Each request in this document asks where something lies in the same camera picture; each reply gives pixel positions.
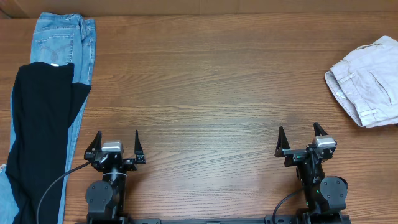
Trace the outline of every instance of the white tag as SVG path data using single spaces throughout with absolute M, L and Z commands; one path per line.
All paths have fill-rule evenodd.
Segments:
M 341 89 L 339 89 L 339 90 L 336 92 L 336 95 L 340 96 L 340 97 L 343 98 L 343 99 L 347 99 L 347 96 L 343 93 L 343 90 L 341 90 Z
M 7 165 L 3 164 L 0 166 L 0 174 L 2 173 L 2 171 L 6 168 Z

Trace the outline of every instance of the white pants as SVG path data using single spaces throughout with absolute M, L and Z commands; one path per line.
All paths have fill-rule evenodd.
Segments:
M 384 36 L 358 47 L 325 74 L 331 92 L 359 126 L 398 123 L 398 42 Z

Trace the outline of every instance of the black cloth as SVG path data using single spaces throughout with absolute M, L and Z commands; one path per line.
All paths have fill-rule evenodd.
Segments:
M 47 187 L 65 172 L 68 127 L 91 87 L 72 83 L 74 64 L 54 67 L 35 62 L 19 68 L 12 92 L 16 141 L 6 174 L 19 207 L 14 224 L 35 224 Z M 40 206 L 40 224 L 58 220 L 63 181 L 55 184 Z

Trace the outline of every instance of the denim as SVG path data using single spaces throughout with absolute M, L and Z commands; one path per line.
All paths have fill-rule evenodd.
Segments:
M 53 66 L 73 63 L 75 64 L 73 83 L 79 82 L 90 85 L 95 61 L 95 43 L 96 33 L 93 19 L 84 20 L 79 14 L 59 16 L 51 13 L 42 13 L 37 20 L 33 34 L 30 62 L 45 62 Z M 72 167 L 86 102 L 87 99 L 68 129 L 65 172 Z M 11 120 L 10 150 L 15 139 L 16 135 Z M 63 181 L 58 224 L 63 223 L 67 181 L 68 176 Z M 11 186 L 4 171 L 0 173 L 0 187 L 0 217 L 2 217 L 0 218 L 0 224 L 10 224 L 19 209 L 12 196 Z

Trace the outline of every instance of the wooden table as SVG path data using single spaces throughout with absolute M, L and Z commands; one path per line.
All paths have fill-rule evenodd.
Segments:
M 93 88 L 73 167 L 97 130 L 147 164 L 127 178 L 134 218 L 262 217 L 300 187 L 275 158 L 278 127 L 303 148 L 318 121 L 338 142 L 326 175 L 349 183 L 353 223 L 398 219 L 398 128 L 358 127 L 324 74 L 360 45 L 398 39 L 393 12 L 99 17 Z M 35 19 L 0 20 L 0 163 L 9 148 L 9 96 L 29 63 Z M 70 176 L 65 223 L 85 219 L 91 167 Z M 279 214 L 305 207 L 292 198 Z

